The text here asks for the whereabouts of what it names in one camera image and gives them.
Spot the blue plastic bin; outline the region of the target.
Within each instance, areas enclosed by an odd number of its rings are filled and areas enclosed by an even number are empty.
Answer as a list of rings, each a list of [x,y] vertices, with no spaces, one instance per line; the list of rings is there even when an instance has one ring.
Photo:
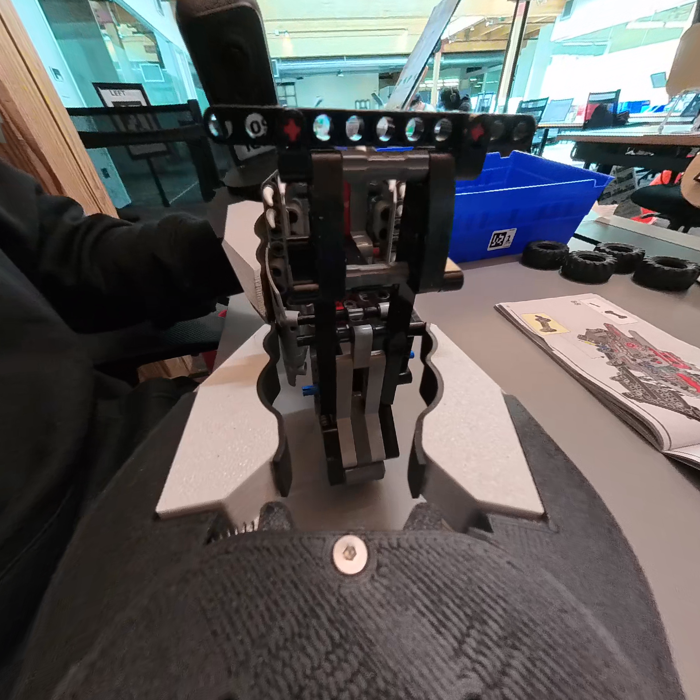
[[[513,151],[488,153],[475,180],[458,180],[450,259],[521,254],[532,241],[567,244],[613,178]]]

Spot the toy brick vehicle model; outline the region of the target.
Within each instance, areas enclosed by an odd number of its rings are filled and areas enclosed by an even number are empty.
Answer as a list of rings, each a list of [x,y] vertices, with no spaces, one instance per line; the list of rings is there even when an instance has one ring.
[[[415,298],[463,284],[448,270],[457,182],[489,153],[529,151],[535,118],[216,105],[204,122],[214,142],[276,152],[260,186],[263,311],[289,384],[310,364],[303,391],[330,484],[380,480],[399,456],[392,405],[425,333]]]

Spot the instruction booklet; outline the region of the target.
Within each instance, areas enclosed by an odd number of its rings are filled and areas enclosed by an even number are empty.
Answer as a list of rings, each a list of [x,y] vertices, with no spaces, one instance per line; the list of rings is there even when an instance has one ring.
[[[494,309],[663,455],[699,468],[699,349],[595,294]]]

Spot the beige board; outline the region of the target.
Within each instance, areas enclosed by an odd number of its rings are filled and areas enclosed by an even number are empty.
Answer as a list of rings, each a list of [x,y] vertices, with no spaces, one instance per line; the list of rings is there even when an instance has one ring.
[[[681,36],[666,80],[670,99],[686,92],[699,92],[699,23]]]

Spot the black framed sign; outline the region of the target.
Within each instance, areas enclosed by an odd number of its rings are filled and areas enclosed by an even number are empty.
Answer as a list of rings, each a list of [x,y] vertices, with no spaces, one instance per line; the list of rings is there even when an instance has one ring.
[[[133,108],[151,106],[151,102],[141,83],[92,83],[101,103],[106,108]],[[152,113],[130,114],[111,117],[120,132],[153,132],[161,125]],[[143,160],[169,155],[168,145],[163,143],[127,145],[127,151],[134,160]]]

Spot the leaning display board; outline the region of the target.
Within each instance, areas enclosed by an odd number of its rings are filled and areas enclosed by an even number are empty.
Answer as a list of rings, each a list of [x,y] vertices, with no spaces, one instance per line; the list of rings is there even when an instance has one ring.
[[[434,6],[428,22],[386,103],[388,110],[407,110],[409,108],[429,59],[442,48],[443,42],[454,33],[453,30],[449,30],[449,26],[459,5],[460,1],[440,1]]]

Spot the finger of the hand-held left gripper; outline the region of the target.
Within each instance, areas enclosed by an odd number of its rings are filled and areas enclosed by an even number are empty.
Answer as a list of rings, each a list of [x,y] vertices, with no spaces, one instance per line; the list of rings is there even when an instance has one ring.
[[[246,298],[263,323],[270,322],[270,311],[263,284],[263,264],[258,259],[262,240],[256,223],[264,214],[261,202],[241,200],[227,206],[223,249]]]

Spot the person's left forearm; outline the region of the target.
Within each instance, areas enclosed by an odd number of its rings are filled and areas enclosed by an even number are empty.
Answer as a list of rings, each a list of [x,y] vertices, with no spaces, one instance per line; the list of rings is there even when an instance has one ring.
[[[1,162],[1,253],[66,324],[92,334],[149,322],[162,328],[242,292],[205,220],[172,214],[128,223],[87,215]]]

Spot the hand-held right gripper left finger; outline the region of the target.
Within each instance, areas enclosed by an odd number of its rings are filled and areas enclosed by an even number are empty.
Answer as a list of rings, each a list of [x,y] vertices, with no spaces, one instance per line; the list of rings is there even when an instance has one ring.
[[[262,507],[286,497],[293,479],[284,421],[276,330],[262,326],[197,389],[155,512],[172,519],[223,515],[250,531]]]

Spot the black rubber tyre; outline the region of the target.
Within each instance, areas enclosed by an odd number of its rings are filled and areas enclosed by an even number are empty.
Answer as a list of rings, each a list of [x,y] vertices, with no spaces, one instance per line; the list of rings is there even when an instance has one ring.
[[[637,264],[632,281],[656,291],[685,292],[699,278],[699,264],[668,256],[643,258]]]
[[[645,257],[645,250],[625,243],[605,242],[594,247],[594,252],[615,259],[614,273],[630,275],[635,272]]]
[[[560,274],[582,284],[605,284],[617,268],[617,258],[595,250],[572,250],[562,263]]]
[[[521,264],[531,269],[560,270],[570,250],[557,241],[530,241],[521,254]]]

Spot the black mesh office chair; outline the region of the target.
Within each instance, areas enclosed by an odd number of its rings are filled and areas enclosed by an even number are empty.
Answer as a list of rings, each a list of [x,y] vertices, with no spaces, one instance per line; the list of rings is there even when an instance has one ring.
[[[142,365],[215,351],[223,328],[224,318],[214,312],[164,329],[140,323],[79,338],[98,371],[134,386]]]

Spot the wooden background table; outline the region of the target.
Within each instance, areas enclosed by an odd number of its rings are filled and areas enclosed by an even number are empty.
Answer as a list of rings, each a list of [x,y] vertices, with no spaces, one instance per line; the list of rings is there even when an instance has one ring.
[[[577,143],[699,147],[699,132],[688,125],[633,125],[608,129],[561,130],[557,141]]]

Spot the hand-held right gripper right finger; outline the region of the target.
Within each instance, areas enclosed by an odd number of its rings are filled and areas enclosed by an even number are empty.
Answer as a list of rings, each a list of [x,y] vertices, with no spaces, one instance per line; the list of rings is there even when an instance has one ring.
[[[545,519],[505,395],[434,323],[421,340],[419,392],[409,455],[409,490],[451,530],[488,526],[489,517]]]

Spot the person's dark clothing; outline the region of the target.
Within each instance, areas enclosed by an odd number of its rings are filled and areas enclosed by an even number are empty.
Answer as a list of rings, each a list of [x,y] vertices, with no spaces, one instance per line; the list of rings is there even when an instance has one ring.
[[[186,377],[135,388],[97,372],[33,295],[1,296],[1,698],[81,513],[180,397]]]

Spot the black swivel chair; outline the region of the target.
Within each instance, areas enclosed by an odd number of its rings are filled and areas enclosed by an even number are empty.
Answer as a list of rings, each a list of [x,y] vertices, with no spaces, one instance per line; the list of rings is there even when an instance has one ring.
[[[641,208],[642,215],[667,221],[668,230],[687,233],[699,226],[699,208],[682,196],[682,177],[683,173],[664,170],[650,185],[635,190],[631,201]]]

